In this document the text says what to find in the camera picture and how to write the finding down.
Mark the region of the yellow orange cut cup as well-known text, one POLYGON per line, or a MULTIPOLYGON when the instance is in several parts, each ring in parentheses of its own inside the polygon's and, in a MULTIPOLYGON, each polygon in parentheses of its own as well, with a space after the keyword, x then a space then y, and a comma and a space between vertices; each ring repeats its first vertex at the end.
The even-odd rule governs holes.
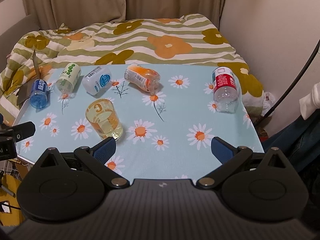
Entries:
POLYGON ((110 100, 95 100, 87 107, 85 114, 86 119, 101 139, 113 137, 118 140, 122 136, 123 128, 110 100))

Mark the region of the blue cut bottle cup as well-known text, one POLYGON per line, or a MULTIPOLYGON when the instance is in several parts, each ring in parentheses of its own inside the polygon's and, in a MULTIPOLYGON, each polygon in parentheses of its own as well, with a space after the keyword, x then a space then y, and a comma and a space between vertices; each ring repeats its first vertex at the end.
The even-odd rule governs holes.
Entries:
POLYGON ((30 93, 30 104, 35 109, 42 109, 48 103, 48 84, 43 79, 36 79, 30 93))

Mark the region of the red label clear cup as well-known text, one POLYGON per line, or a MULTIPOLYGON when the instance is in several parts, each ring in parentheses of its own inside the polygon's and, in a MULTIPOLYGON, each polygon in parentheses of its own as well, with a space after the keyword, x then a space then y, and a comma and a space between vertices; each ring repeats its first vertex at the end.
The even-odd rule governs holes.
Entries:
POLYGON ((228 67, 218 67, 212 72, 214 102, 217 111, 233 114, 239 104, 239 92, 235 76, 228 67))

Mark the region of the white blue label cup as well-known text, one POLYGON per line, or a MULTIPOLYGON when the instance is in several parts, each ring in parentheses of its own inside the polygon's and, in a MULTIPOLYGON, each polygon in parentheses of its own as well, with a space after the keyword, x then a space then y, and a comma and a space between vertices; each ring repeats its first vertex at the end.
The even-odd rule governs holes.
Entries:
POLYGON ((88 94, 97 95, 107 87, 111 77, 107 66, 97 66, 83 77, 81 83, 88 94))

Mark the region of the green dotted cut cup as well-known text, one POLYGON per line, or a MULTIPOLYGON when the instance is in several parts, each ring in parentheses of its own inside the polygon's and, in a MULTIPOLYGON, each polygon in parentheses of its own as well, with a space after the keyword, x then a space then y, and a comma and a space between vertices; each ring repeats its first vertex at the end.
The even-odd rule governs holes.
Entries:
POLYGON ((81 75, 81 67, 76 63, 69 63, 55 83, 57 90, 61 94, 73 92, 76 83, 81 75))

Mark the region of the orange label cut cup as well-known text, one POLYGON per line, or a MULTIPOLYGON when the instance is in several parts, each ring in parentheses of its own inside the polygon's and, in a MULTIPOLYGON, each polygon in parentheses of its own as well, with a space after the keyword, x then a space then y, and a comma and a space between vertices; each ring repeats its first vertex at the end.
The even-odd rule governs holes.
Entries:
POLYGON ((126 68, 124 79, 153 95, 159 88, 161 76, 153 69, 133 63, 126 68))

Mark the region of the light blue daisy tablecloth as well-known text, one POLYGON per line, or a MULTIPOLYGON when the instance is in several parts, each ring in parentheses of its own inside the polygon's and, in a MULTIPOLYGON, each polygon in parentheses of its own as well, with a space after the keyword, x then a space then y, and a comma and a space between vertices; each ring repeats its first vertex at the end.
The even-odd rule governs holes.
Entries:
MULTIPOLYGON (((152 68, 160 74, 161 86, 149 96, 125 81, 125 65, 110 66, 110 83, 99 97, 113 103, 124 132, 105 163, 109 169, 128 180, 197 180, 221 164, 210 149, 213 137, 263 151, 243 105, 234 114, 215 110, 213 67, 156 64, 152 68)), ((78 82, 70 96, 53 89, 49 106, 41 111, 22 109, 20 121, 33 122, 36 132, 17 144, 18 155, 33 164, 49 147, 72 152, 99 143, 86 118, 86 109, 94 101, 78 82)))

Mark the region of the grey headboard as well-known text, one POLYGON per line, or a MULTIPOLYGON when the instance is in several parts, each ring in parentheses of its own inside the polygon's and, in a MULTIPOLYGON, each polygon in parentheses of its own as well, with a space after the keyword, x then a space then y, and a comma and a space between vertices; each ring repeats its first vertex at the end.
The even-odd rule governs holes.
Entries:
POLYGON ((40 30, 33 15, 28 15, 15 25, 10 27, 7 31, 1 34, 0 39, 0 71, 3 71, 7 65, 7 56, 11 53, 14 45, 19 39, 31 32, 40 30))

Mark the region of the striped floral blanket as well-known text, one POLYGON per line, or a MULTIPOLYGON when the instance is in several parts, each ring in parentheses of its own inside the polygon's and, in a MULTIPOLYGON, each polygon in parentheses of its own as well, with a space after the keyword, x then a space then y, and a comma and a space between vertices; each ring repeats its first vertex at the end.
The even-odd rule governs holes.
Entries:
POLYGON ((74 62, 94 64, 194 64, 226 66, 237 76, 242 101, 250 117, 263 111, 263 85, 249 66, 208 18, 189 14, 180 18, 136 19, 123 23, 94 23, 78 30, 61 25, 54 30, 23 35, 7 56, 1 71, 1 114, 11 126, 21 106, 18 89, 34 75, 36 51, 40 72, 74 62))

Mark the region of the beige curtain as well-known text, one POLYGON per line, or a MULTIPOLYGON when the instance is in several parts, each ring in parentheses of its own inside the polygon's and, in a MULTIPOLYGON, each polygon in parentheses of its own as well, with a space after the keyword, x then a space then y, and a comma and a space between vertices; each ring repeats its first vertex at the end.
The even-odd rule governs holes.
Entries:
POLYGON ((225 0, 22 0, 42 29, 65 24, 73 30, 93 23, 201 14, 220 24, 225 0))

